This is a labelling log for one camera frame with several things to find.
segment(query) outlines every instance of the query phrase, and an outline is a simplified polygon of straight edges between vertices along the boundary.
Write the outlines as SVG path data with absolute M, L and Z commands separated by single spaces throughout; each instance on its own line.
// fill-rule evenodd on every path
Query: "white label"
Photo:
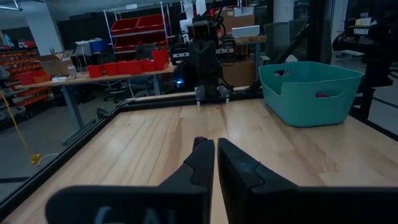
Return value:
M 126 9 L 137 9 L 137 4 L 130 4 L 126 6 Z
M 369 29 L 354 29 L 354 34 L 357 35 L 367 35 L 369 33 Z
M 235 17 L 253 15 L 253 7 L 234 8 Z

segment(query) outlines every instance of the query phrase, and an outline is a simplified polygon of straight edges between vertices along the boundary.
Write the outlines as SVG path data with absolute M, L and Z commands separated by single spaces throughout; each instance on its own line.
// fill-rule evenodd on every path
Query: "workbench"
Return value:
M 169 64 L 165 70 L 155 71 L 155 72 L 145 72 L 142 74 L 136 75 L 113 75 L 113 76 L 103 76 L 99 78 L 76 78 L 76 79 L 68 79 L 64 82 L 44 82 L 44 83 L 36 83 L 31 85 L 19 85 L 16 86 L 17 89 L 23 88 L 37 88 L 37 87 L 45 87 L 45 86 L 62 86 L 62 93 L 65 101 L 67 103 L 67 108 L 72 119 L 73 124 L 75 125 L 77 131 L 68 136 L 65 140 L 62 141 L 63 146 L 69 145 L 71 142 L 78 139 L 86 130 L 88 130 L 96 120 L 93 119 L 89 123 L 84 124 L 81 114 L 78 109 L 78 105 L 76 103 L 75 97 L 73 96 L 71 89 L 69 86 L 72 85 L 83 85 L 88 83 L 96 83 L 96 82 L 108 82 L 108 81 L 115 81 L 115 80 L 123 80 L 128 78 L 134 77 L 141 77 L 141 76 L 153 76 L 154 77 L 154 90 L 156 95 L 160 95 L 160 84 L 159 84 L 159 75 L 166 74 L 166 73 L 173 73 L 177 67 Z
M 398 185 L 398 142 L 350 116 L 338 125 L 294 128 L 263 99 L 251 99 L 125 111 L 97 125 L 92 137 L 75 143 L 81 149 L 3 223 L 46 223 L 46 201 L 70 185 L 158 185 L 191 153 L 197 136 L 216 145 L 227 138 L 301 186 Z M 217 167 L 211 223 L 225 224 Z

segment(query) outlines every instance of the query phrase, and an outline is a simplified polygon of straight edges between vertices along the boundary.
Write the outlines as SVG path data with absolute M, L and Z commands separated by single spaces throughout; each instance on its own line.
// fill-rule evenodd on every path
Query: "teal plastic bin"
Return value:
M 363 76 L 316 62 L 266 65 L 259 73 L 266 104 L 297 127 L 342 123 Z

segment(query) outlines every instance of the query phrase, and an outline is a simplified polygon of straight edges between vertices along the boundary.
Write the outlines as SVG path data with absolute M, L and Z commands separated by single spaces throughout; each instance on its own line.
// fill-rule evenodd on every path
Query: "black metal frame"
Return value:
M 325 4 L 313 4 L 314 6 L 321 5 L 323 8 L 321 10 L 325 10 Z M 323 21 L 323 13 L 318 13 L 318 16 L 322 15 L 322 18 L 319 18 L 320 21 Z M 321 29 L 313 29 L 313 32 L 322 32 Z M 262 92 L 259 91 L 259 87 L 261 86 L 261 82 L 259 80 L 256 81 L 250 88 L 243 91 L 237 91 L 230 95 L 229 100 L 247 100 L 253 98 L 262 98 Z M 222 103 L 225 99 L 212 99 L 201 101 L 201 104 L 209 104 L 209 103 Z M 54 159 L 52 162 L 47 164 L 43 169 L 38 171 L 35 175 L 30 177 L 26 182 L 24 182 L 17 190 L 13 191 L 10 195 L 8 195 L 2 202 L 0 202 L 0 222 L 3 221 L 11 212 L 13 212 L 24 200 L 26 200 L 31 194 L 35 192 L 44 182 L 46 182 L 56 171 L 61 168 L 64 163 L 66 163 L 70 158 L 72 158 L 86 143 L 88 143 L 99 131 L 102 130 L 113 118 L 115 118 L 119 113 L 126 111 L 136 111 L 136 110 L 149 110 L 156 108 L 166 108 L 173 106 L 185 106 L 185 105 L 195 105 L 197 100 L 195 96 L 178 96 L 178 97 L 169 97 L 162 98 L 157 100 L 146 100 L 146 101 L 130 101 L 126 104 L 119 105 L 115 108 L 110 114 L 104 115 L 99 121 L 93 125 L 85 134 L 80 136 L 70 147 L 60 153 L 60 155 Z M 398 141 L 398 136 L 394 133 L 391 133 L 380 126 L 367 121 L 360 120 L 364 124 L 380 131 L 386 136 Z

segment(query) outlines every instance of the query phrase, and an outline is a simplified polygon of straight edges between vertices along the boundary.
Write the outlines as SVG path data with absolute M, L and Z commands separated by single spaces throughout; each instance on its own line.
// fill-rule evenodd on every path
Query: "black pole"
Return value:
M 327 0 L 310 0 L 308 18 L 307 60 L 320 62 L 322 53 L 323 23 Z

